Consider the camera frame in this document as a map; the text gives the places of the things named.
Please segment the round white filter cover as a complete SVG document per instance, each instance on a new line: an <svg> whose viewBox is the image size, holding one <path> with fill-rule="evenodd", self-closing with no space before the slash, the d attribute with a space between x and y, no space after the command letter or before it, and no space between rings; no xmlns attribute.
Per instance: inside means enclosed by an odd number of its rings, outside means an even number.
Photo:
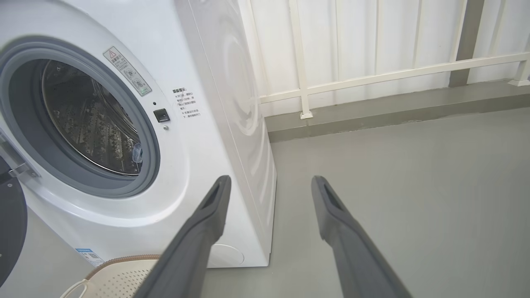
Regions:
<svg viewBox="0 0 530 298"><path fill-rule="evenodd" d="M239 267L244 262L244 255L230 245L213 245L207 262L207 268Z"/></svg>

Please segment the stainless steel washing machine drum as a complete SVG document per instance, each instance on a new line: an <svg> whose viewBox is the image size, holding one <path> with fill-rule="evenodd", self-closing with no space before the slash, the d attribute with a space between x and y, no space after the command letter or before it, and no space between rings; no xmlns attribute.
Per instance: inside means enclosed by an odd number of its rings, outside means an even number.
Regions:
<svg viewBox="0 0 530 298"><path fill-rule="evenodd" d="M59 134L79 155L106 172L136 177L133 158L140 137L115 97L96 79L48 60L41 75L42 100Z"/></svg>

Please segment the washing machine glass door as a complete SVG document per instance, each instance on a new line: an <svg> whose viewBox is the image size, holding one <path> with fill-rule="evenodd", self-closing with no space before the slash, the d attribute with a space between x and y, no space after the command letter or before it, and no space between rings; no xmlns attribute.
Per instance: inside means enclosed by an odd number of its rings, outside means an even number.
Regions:
<svg viewBox="0 0 530 298"><path fill-rule="evenodd" d="M17 264L28 228L28 208L20 179L39 176L0 131L0 287Z"/></svg>

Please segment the white front-load washing machine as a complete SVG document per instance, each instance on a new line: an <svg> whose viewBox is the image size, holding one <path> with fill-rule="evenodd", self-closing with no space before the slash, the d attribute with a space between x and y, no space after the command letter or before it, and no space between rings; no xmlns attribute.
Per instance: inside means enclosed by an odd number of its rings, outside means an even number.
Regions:
<svg viewBox="0 0 530 298"><path fill-rule="evenodd" d="M116 47L152 92L104 57ZM48 60L121 104L140 143L136 177L106 172L59 134L42 100ZM161 254L218 177L231 178L223 235L266 267L277 172L237 0L0 0L0 131L40 175L29 208L72 249L105 262Z"/></svg>

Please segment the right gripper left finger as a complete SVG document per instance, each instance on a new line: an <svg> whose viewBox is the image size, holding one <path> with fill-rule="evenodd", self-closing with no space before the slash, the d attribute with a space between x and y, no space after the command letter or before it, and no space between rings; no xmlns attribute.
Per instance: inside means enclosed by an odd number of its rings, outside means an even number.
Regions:
<svg viewBox="0 0 530 298"><path fill-rule="evenodd" d="M230 194L231 178L218 177L134 298L200 298L211 248L224 232Z"/></svg>

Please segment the cream perforated laundry basket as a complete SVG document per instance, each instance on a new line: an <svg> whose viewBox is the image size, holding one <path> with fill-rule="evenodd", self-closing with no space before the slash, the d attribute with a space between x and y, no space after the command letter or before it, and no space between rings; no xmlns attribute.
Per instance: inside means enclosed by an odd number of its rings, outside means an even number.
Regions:
<svg viewBox="0 0 530 298"><path fill-rule="evenodd" d="M73 284L60 298L69 298L83 287L78 298L133 298L161 255L137 255L104 262Z"/></svg>

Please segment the grey warning sticker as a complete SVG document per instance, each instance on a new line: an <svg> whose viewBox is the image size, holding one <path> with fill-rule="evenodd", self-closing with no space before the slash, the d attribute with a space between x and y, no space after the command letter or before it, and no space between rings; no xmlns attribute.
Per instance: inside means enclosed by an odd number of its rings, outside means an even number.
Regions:
<svg viewBox="0 0 530 298"><path fill-rule="evenodd" d="M113 46L105 51L104 57L131 83L140 96L143 97L152 92L144 78L116 47Z"/></svg>

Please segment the white metal railing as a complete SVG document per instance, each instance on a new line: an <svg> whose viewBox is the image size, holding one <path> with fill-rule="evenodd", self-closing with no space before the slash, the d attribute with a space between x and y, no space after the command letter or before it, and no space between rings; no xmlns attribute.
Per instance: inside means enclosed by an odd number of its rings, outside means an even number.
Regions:
<svg viewBox="0 0 530 298"><path fill-rule="evenodd" d="M237 0L265 117L507 79L530 84L530 0Z"/></svg>

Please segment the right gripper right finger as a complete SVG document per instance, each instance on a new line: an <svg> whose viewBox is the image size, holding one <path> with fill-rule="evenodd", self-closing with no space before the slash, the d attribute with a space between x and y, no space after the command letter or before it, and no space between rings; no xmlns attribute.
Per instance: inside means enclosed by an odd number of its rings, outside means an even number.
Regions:
<svg viewBox="0 0 530 298"><path fill-rule="evenodd" d="M343 298L412 298L325 177L312 178L311 193L320 237L333 250Z"/></svg>

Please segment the blue energy label sticker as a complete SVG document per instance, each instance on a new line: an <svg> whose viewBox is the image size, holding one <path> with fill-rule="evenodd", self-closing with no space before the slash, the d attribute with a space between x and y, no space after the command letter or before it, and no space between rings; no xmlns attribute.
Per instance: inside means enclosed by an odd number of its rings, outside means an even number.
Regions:
<svg viewBox="0 0 530 298"><path fill-rule="evenodd" d="M76 251L86 259L94 267L104 264L104 260L100 258L93 250L87 248L76 248Z"/></svg>

